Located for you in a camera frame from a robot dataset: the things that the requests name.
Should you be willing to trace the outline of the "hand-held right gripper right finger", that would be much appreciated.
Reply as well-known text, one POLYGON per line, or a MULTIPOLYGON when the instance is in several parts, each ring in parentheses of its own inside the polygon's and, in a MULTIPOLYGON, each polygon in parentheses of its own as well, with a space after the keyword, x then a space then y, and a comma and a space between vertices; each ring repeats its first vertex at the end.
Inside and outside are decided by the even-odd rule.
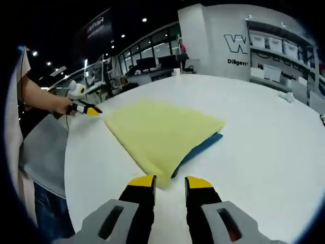
POLYGON ((193 243, 272 243, 255 219, 230 201, 222 201, 212 184, 185 178, 186 221, 193 243))

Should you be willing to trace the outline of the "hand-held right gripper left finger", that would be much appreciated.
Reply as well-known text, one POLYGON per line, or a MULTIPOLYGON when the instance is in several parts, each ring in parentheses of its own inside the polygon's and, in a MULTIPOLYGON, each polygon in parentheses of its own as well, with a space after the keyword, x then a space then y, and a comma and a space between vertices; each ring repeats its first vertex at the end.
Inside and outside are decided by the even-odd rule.
POLYGON ((75 243, 148 243, 155 190, 155 175, 132 179, 119 199, 110 199, 84 219, 75 243))

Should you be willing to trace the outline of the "person's left hand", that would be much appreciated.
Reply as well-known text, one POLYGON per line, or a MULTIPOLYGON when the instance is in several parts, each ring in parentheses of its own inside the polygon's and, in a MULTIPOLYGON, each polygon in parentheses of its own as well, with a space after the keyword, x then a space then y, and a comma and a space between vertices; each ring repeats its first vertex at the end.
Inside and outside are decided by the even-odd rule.
POLYGON ((70 115, 72 117, 75 116, 75 111, 68 112, 69 108, 72 106, 72 101, 68 97, 57 97, 54 101, 53 111, 59 114, 70 115))

